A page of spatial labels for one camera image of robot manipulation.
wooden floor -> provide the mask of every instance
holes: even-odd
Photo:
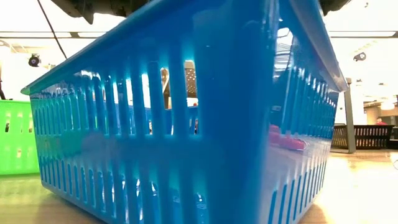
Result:
[[[332,153],[325,184],[301,224],[398,223],[398,151]]]
[[[306,223],[398,223],[398,151],[332,153]],[[0,178],[0,223],[101,223],[45,190],[37,176]]]

security camera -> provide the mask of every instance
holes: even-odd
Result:
[[[365,59],[366,59],[366,54],[364,52],[362,52],[362,53],[355,55],[353,60],[355,62],[357,62],[357,61],[363,61]]]
[[[40,62],[41,62],[41,60],[40,60],[40,55],[38,55],[38,54],[32,54],[32,56],[30,57],[30,59],[29,59],[29,61],[28,61],[28,64],[29,64],[31,67],[38,67]]]

green plastic basket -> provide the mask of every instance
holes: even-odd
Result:
[[[30,103],[0,100],[0,175],[38,172]]]

plastic basket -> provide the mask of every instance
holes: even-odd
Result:
[[[0,175],[39,172],[29,102],[0,100]]]
[[[394,125],[354,125],[357,149],[387,149]],[[332,147],[348,149],[347,125],[336,125]]]
[[[163,0],[22,92],[57,195],[108,223],[250,224],[297,223],[313,202],[346,87],[316,0]]]

person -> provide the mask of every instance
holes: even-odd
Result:
[[[387,125],[387,123],[385,123],[385,122],[382,121],[381,117],[378,117],[378,118],[377,118],[376,124],[377,124],[377,125]]]

